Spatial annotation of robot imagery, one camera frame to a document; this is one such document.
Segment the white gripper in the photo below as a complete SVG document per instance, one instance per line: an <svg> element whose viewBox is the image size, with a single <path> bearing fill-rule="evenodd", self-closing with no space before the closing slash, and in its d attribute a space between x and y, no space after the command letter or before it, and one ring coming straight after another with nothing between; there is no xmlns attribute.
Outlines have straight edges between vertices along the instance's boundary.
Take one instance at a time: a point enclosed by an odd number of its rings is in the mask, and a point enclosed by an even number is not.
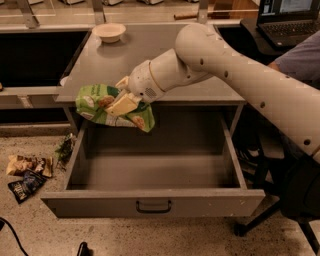
<svg viewBox="0 0 320 256"><path fill-rule="evenodd" d="M133 69L129 77L123 77L115 85L119 90L129 90L131 93L118 95L115 102L106 109L109 115L125 115L135 110L141 100L152 103L164 95L152 76L150 64L150 60L144 61Z"/></svg>

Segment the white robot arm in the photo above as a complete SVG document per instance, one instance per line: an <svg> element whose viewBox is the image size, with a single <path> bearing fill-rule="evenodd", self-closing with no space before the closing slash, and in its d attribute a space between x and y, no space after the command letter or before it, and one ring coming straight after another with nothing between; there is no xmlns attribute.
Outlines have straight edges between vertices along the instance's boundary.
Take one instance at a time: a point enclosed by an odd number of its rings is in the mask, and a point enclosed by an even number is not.
<svg viewBox="0 0 320 256"><path fill-rule="evenodd" d="M116 87L152 103L208 76L227 83L320 162L320 91L238 53L209 25L184 26L172 49L136 66Z"/></svg>

